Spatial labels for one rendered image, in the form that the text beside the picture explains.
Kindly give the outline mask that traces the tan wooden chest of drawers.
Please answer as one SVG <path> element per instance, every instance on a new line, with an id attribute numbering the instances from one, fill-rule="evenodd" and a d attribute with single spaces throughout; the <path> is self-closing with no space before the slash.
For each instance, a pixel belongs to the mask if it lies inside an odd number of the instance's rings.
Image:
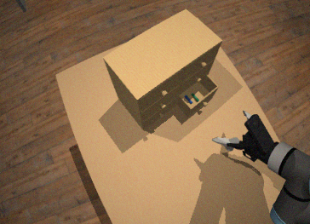
<path id="1" fill-rule="evenodd" d="M 182 82 L 185 67 L 217 44 L 220 48 L 221 43 L 216 34 L 185 9 L 134 37 L 103 59 L 119 100 L 145 130 L 141 113 L 146 109 L 141 110 L 140 98 L 182 69 L 175 97 L 177 106 L 181 83 L 185 81 Z"/>

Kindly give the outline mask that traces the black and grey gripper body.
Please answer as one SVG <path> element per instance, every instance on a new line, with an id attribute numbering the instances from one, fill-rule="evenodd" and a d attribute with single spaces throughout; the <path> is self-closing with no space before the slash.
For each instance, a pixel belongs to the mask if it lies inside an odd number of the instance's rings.
<path id="1" fill-rule="evenodd" d="M 274 142 L 270 146 L 270 148 L 268 149 L 267 153 L 263 153 L 263 152 L 261 152 L 259 147 L 256 145 L 256 143 L 255 143 L 254 139 L 252 138 L 252 136 L 250 135 L 249 131 L 245 135 L 243 135 L 243 142 L 245 144 L 248 144 L 248 148 L 244 149 L 243 155 L 253 162 L 255 162 L 257 159 L 259 159 L 266 165 L 267 165 L 268 159 L 269 159 L 274 147 L 276 147 L 279 144 L 279 142 L 277 142 L 277 141 Z M 248 156 L 246 156 L 245 153 L 247 155 L 249 155 L 250 158 Z"/>

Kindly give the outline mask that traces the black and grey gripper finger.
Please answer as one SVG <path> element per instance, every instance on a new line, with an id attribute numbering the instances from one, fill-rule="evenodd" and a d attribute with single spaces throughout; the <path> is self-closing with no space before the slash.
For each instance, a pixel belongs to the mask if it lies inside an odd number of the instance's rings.
<path id="1" fill-rule="evenodd" d="M 252 116 L 249 113 L 247 113 L 245 110 L 243 110 L 244 115 L 247 117 L 247 120 Z"/>
<path id="2" fill-rule="evenodd" d="M 245 144 L 243 141 L 240 141 L 238 137 L 233 137 L 231 139 L 216 137 L 212 139 L 213 142 L 223 145 L 229 152 L 233 149 L 244 150 L 248 148 L 248 144 Z M 230 147 L 231 146 L 231 147 Z"/>

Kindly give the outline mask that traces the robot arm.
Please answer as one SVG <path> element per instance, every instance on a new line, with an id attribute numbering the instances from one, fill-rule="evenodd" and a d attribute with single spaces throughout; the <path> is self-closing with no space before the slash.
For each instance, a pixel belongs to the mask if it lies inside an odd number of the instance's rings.
<path id="1" fill-rule="evenodd" d="M 253 114 L 244 125 L 261 152 L 267 153 L 274 141 L 260 117 Z M 270 211 L 273 223 L 310 224 L 310 156 L 282 141 L 267 167 L 286 179 Z"/>

